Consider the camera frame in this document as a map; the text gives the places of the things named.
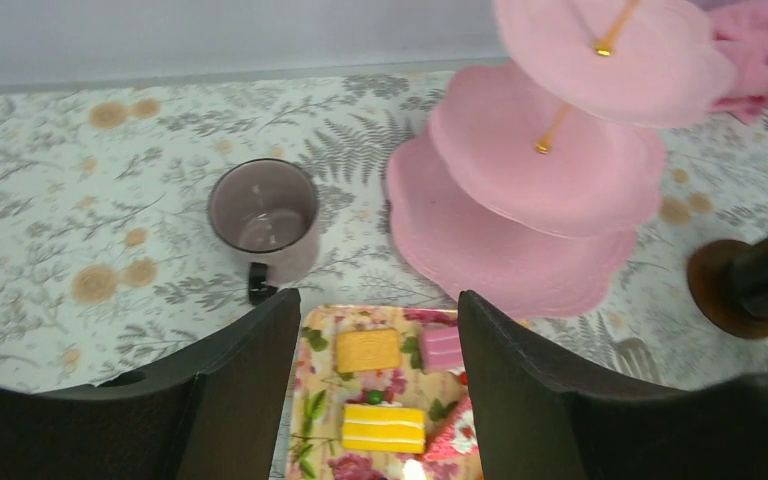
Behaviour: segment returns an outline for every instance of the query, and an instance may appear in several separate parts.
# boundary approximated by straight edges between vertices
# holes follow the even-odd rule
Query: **scalloped plate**
[[[705,12],[684,0],[641,1],[610,57],[593,52],[626,0],[495,0],[511,58],[564,101],[601,118],[683,127],[705,118],[736,78]]]
[[[552,152],[538,154],[534,141],[562,103],[515,64],[469,67],[449,83],[429,131],[455,182],[515,222],[589,237],[649,220],[661,203],[661,139],[573,110]]]
[[[451,297],[472,289],[514,318],[595,308],[637,238],[633,230],[553,237],[498,216],[458,188],[427,133],[396,150],[386,183],[405,260]]]

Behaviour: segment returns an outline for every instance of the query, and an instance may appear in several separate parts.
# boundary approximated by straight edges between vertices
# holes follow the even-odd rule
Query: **mug rim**
[[[213,197],[216,195],[216,191],[219,189],[219,185],[221,185],[222,182],[225,180],[225,177],[236,172],[238,169],[245,167],[246,165],[251,165],[252,163],[258,163],[258,162],[273,162],[273,163],[281,163],[281,164],[287,165],[290,168],[293,168],[294,170],[297,170],[299,173],[301,173],[304,176],[304,178],[307,180],[307,182],[310,184],[311,188],[313,189],[313,200],[314,200],[313,206],[314,206],[314,211],[316,213],[313,215],[313,220],[310,222],[310,225],[308,225],[304,233],[299,235],[299,238],[293,240],[292,242],[284,246],[273,248],[272,250],[246,250],[245,248],[238,247],[237,245],[232,244],[231,242],[225,239],[224,235],[219,233],[219,230],[216,228],[216,222],[214,221],[214,215],[213,215]],[[207,199],[207,219],[210,222],[210,229],[213,230],[213,234],[216,235],[219,238],[219,240],[221,240],[222,243],[224,243],[225,245],[228,245],[234,250],[244,252],[244,253],[249,253],[252,255],[266,255],[269,253],[275,253],[275,252],[280,252],[281,250],[286,250],[292,247],[293,245],[299,243],[300,241],[302,241],[302,239],[304,239],[305,237],[307,237],[310,231],[317,226],[316,219],[319,218],[319,207],[320,207],[319,189],[316,187],[316,183],[314,183],[313,177],[309,173],[307,173],[304,169],[302,169],[298,165],[288,162],[287,160],[283,160],[280,158],[264,157],[264,158],[255,158],[254,160],[243,162],[231,168],[227,172],[223,173],[222,176],[219,177],[218,180],[216,180],[216,183],[213,184],[213,188],[210,190],[210,196]]]

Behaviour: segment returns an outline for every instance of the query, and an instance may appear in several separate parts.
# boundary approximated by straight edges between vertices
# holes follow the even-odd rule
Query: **gray mug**
[[[319,196],[295,165],[263,158],[238,165],[216,182],[210,225],[249,267],[249,300],[258,305],[299,280],[319,254]]]

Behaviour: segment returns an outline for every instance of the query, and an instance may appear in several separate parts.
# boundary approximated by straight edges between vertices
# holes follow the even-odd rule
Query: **green ball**
[[[384,392],[380,390],[370,390],[366,394],[366,403],[370,405],[379,405],[384,401]]]

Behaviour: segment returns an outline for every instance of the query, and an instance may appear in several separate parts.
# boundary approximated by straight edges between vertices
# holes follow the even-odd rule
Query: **yellow striped block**
[[[425,453],[425,412],[414,408],[346,405],[343,448]]]

